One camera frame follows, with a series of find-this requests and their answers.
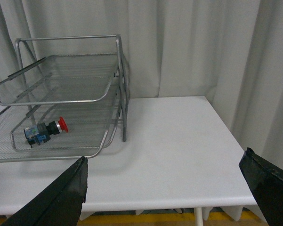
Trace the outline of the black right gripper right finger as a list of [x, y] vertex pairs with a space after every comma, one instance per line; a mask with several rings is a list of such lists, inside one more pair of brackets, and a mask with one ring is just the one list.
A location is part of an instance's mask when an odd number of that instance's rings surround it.
[[249, 147], [239, 168], [267, 223], [283, 226], [283, 170]]

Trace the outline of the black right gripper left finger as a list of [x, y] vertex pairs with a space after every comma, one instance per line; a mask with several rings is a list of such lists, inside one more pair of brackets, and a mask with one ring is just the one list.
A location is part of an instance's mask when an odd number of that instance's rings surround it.
[[3, 226], [75, 226], [86, 201], [88, 159], [81, 157]]

